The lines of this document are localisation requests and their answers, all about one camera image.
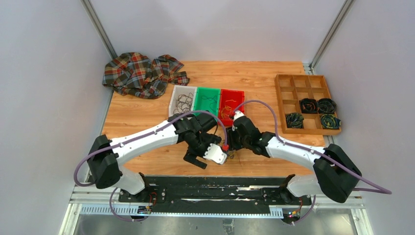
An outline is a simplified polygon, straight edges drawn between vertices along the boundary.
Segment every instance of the plaid cloth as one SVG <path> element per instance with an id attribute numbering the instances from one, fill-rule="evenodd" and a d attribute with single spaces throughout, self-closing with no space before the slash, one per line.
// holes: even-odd
<path id="1" fill-rule="evenodd" d="M 121 95 L 132 94 L 145 99 L 157 99 L 167 83 L 186 86 L 190 79 L 186 72 L 178 72 L 184 64 L 170 55 L 150 59 L 140 53 L 124 53 L 105 66 L 104 86 Z"/>

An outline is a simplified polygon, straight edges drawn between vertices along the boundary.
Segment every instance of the wooden tray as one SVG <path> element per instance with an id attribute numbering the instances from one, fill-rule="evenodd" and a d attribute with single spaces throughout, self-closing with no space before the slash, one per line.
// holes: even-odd
<path id="1" fill-rule="evenodd" d="M 330 98 L 331 95 L 323 75 L 290 75 L 277 74 L 275 77 L 275 88 L 278 97 L 279 121 L 282 132 L 286 134 L 325 135 L 333 136 L 342 131 L 323 129 L 320 122 L 322 114 L 302 114 L 304 117 L 304 128 L 288 128 L 285 115 L 289 113 L 300 113 L 300 100 L 310 98 L 319 100 Z"/>

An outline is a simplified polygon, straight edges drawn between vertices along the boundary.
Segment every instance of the wooden table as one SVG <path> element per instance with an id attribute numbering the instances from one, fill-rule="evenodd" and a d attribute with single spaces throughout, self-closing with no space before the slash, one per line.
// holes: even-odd
<path id="1" fill-rule="evenodd" d="M 245 92 L 245 100 L 259 99 L 268 103 L 278 114 L 274 78 L 277 73 L 304 74 L 301 62 L 227 62 L 227 61 L 183 61 L 183 71 L 190 78 L 189 86 L 234 89 Z M 133 134 L 153 127 L 168 118 L 168 105 L 174 85 L 169 84 L 166 93 L 155 100 L 146 100 L 132 95 L 114 93 L 103 134 L 109 139 Z M 245 106 L 248 116 L 261 132 L 274 132 L 274 120 L 270 111 L 261 104 Z M 286 135 L 292 141 L 324 146 L 323 136 Z M 221 128 L 217 132 L 223 137 Z M 211 175 L 211 176 L 287 176 L 305 175 L 311 171 L 294 163 L 268 159 L 253 154 L 247 149 L 239 150 L 233 159 L 224 165 L 207 163 L 206 169 L 198 168 L 183 160 L 187 145 L 165 146 L 137 156 L 125 166 L 134 171 L 153 175 Z"/>

